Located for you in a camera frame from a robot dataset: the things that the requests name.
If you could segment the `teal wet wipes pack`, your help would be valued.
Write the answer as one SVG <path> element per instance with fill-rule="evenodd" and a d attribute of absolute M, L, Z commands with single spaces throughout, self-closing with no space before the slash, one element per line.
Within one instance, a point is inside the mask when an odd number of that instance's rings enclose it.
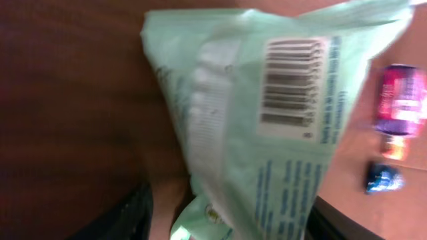
<path fill-rule="evenodd" d="M 409 1 L 348 1 L 297 17 L 149 11 L 156 72 L 195 199 L 172 239 L 300 239 L 371 61 Z"/>

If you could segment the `orange tissue pack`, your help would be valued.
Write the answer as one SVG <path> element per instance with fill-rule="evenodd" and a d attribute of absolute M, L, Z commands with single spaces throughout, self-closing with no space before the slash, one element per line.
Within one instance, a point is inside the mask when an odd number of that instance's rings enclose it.
<path fill-rule="evenodd" d="M 380 152 L 387 159 L 403 161 L 408 152 L 408 141 L 401 136 L 383 135 Z"/>

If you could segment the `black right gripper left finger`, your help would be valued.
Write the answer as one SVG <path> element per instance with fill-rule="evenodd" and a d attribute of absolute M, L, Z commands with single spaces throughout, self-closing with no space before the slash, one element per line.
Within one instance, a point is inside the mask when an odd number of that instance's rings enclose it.
<path fill-rule="evenodd" d="M 140 183 L 109 211 L 67 240 L 148 240 L 153 216 L 153 194 Z"/>

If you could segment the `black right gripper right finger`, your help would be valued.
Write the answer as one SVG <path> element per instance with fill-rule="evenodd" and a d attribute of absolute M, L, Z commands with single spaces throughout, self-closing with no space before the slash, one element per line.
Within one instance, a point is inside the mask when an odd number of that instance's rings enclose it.
<path fill-rule="evenodd" d="M 305 240 L 384 240 L 353 221 L 321 197 L 316 197 L 305 230 Z"/>

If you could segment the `blue snack bar wrapper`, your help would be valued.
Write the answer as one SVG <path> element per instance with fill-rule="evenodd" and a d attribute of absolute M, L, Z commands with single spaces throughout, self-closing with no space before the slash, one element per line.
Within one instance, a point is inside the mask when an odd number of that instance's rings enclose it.
<path fill-rule="evenodd" d="M 397 191 L 403 188 L 404 184 L 403 175 L 397 168 L 379 162 L 371 162 L 368 165 L 366 194 Z"/>

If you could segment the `purple snack package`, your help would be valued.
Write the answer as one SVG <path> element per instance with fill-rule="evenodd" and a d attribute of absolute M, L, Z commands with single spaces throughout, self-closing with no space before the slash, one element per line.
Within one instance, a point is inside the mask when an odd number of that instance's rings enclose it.
<path fill-rule="evenodd" d="M 375 129 L 383 134 L 415 137 L 424 120 L 426 74 L 411 65 L 393 64 L 378 86 Z"/>

